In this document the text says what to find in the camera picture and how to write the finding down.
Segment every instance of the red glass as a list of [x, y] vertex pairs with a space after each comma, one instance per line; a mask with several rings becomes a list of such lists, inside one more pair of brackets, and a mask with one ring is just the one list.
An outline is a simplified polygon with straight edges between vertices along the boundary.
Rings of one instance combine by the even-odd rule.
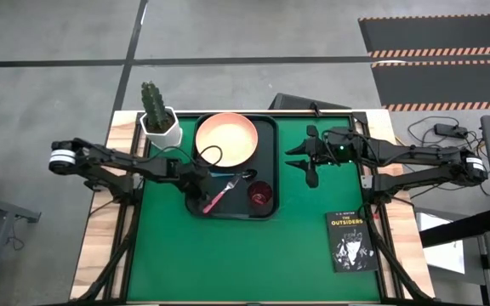
[[273, 190], [268, 183], [257, 181], [248, 186], [247, 194], [253, 204], [264, 205], [271, 200]]

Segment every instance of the green table surface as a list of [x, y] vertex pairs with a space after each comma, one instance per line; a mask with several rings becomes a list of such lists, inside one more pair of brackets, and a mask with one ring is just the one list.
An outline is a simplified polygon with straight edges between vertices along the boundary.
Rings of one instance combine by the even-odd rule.
[[[284, 164], [305, 127], [349, 126], [347, 117], [276, 117], [280, 207], [266, 221], [193, 217], [171, 184], [147, 182], [129, 301], [379, 301], [375, 272], [334, 273], [325, 213], [362, 203], [356, 165], [319, 167], [320, 185]], [[191, 151], [195, 118], [179, 119]], [[177, 151], [163, 153], [182, 155]]]

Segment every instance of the gray floor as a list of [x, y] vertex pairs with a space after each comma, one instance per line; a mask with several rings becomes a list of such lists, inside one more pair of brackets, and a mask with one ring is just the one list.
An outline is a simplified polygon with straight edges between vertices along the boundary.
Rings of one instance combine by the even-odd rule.
[[[123, 59], [138, 6], [139, 0], [0, 0], [0, 60]], [[136, 58], [365, 55], [360, 17], [479, 13], [490, 13], [490, 0], [151, 0]], [[49, 146], [76, 136], [104, 141], [121, 72], [0, 68], [0, 199], [43, 211], [39, 224], [17, 224], [26, 247], [6, 248], [0, 305], [68, 298], [92, 195], [81, 179], [48, 171]], [[380, 107], [366, 64], [134, 67], [124, 110], [140, 108], [140, 83], [149, 80], [181, 110], [264, 109], [279, 92]], [[479, 126], [482, 113], [449, 112], [468, 128]], [[396, 134], [411, 142], [405, 128], [423, 116], [393, 114]], [[478, 189], [433, 190], [416, 202], [463, 214], [490, 206]], [[443, 300], [477, 301], [473, 289], [462, 287], [435, 280]]]

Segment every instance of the power adapter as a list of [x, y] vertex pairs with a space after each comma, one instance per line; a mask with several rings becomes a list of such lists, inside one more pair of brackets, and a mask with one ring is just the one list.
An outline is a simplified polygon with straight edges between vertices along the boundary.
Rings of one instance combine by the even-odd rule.
[[468, 129], [466, 127], [437, 123], [434, 125], [434, 134], [456, 139], [466, 139]]

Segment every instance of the black book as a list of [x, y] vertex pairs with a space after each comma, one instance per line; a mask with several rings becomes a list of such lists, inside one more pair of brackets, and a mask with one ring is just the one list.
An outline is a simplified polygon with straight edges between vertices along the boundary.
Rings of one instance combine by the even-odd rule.
[[356, 212], [328, 212], [330, 256], [336, 272], [369, 271], [378, 268], [368, 225]]

